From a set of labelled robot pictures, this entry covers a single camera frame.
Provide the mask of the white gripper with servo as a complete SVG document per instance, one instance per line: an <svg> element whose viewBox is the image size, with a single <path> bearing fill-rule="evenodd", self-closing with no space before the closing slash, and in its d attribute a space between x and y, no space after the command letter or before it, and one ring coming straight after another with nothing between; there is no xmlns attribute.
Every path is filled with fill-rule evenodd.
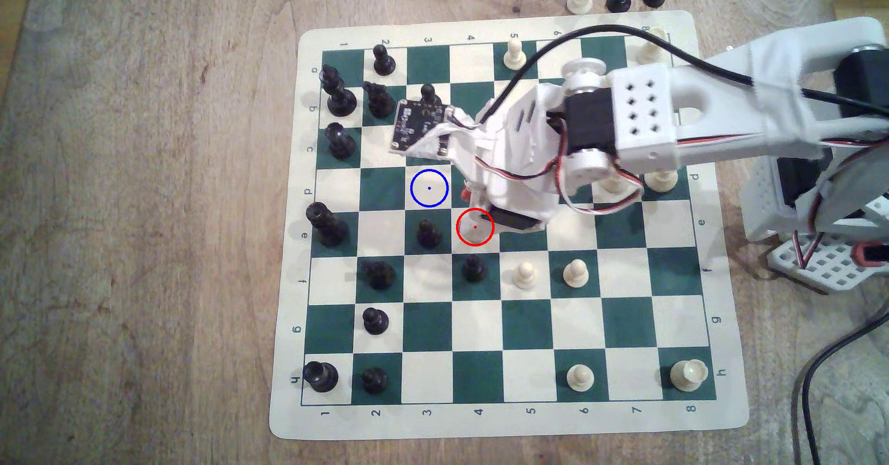
<svg viewBox="0 0 889 465"><path fill-rule="evenodd" d="M541 231L557 212L559 195L546 168L557 156L560 135L547 113L562 102L560 85L539 83L485 122L485 130L495 132L494 144L478 155L492 167L527 177L507 179L479 168L479 183L464 182L463 201L492 215L497 233Z"/></svg>

